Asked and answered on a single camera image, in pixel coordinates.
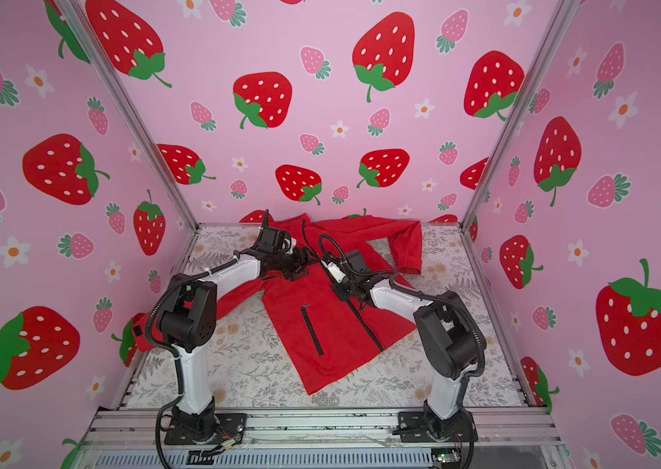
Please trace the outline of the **red zip-up jacket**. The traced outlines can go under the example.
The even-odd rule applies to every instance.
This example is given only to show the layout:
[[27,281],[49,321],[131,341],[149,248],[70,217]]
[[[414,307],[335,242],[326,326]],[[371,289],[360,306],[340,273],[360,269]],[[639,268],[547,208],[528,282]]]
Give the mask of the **red zip-up jacket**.
[[[313,249],[321,245],[319,236],[327,234],[333,239],[326,245],[328,250],[357,250],[375,272],[397,269],[403,276],[422,273],[422,225],[418,221],[367,215],[313,222],[302,214],[275,226],[289,232],[299,245]],[[263,294],[267,315],[308,394],[363,367],[416,329],[412,320],[374,307],[354,315],[332,292],[320,265],[311,266],[307,276],[297,281],[255,279],[220,295],[218,318],[226,317],[258,292]]]

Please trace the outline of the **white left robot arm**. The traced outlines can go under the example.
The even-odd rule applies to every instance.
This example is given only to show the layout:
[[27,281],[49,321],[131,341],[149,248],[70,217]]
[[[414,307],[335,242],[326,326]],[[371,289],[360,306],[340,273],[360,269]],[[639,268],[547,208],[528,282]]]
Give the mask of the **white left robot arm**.
[[205,348],[215,332],[218,300],[242,285],[266,279],[271,272],[295,281],[317,262],[318,256],[307,247],[260,250],[254,246],[200,274],[178,274],[171,279],[144,329],[146,339],[168,351],[175,363],[177,396],[167,405],[172,409],[168,443],[188,438],[210,443],[220,435]]

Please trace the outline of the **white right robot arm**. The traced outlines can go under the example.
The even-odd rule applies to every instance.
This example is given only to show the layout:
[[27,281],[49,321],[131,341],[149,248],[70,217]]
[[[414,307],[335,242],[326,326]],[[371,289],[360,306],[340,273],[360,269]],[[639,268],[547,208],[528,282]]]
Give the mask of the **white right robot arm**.
[[463,404],[469,381],[483,375],[486,340],[457,293],[426,294],[397,283],[395,277],[323,264],[339,300],[397,314],[412,320],[424,355],[433,369],[420,429],[434,441],[478,440],[474,418]]

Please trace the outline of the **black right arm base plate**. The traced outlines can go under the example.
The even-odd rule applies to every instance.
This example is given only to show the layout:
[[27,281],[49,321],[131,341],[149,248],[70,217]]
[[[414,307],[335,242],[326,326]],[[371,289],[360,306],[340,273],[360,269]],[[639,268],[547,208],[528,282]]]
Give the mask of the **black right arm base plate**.
[[475,444],[479,440],[473,416],[467,410],[458,410],[447,419],[440,419],[430,410],[399,412],[397,418],[392,434],[404,443]]

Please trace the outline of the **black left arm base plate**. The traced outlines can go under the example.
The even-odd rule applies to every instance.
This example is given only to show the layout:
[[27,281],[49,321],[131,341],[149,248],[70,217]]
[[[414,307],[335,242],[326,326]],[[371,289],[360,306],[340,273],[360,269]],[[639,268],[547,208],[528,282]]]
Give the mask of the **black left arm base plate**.
[[230,441],[240,445],[246,420],[247,414],[177,414],[170,421],[163,441],[168,446],[215,446]]

